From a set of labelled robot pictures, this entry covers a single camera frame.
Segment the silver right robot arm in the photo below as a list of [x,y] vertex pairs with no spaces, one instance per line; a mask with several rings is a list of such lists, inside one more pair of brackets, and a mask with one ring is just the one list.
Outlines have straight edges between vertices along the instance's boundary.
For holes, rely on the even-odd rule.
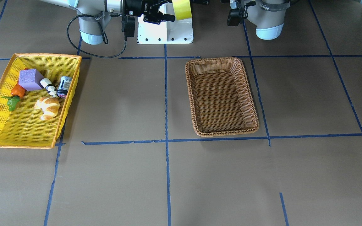
[[175,21],[175,15],[164,14],[160,7],[171,0],[46,0],[46,3],[75,10],[82,40],[90,45],[107,43],[105,28],[113,17],[122,18],[125,37],[134,37],[136,17],[160,24]]

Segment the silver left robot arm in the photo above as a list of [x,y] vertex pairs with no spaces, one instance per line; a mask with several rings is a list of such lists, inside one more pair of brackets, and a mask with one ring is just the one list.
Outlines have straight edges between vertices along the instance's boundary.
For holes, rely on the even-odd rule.
[[274,40],[280,36],[290,0],[252,0],[247,2],[247,20],[256,26],[256,36]]

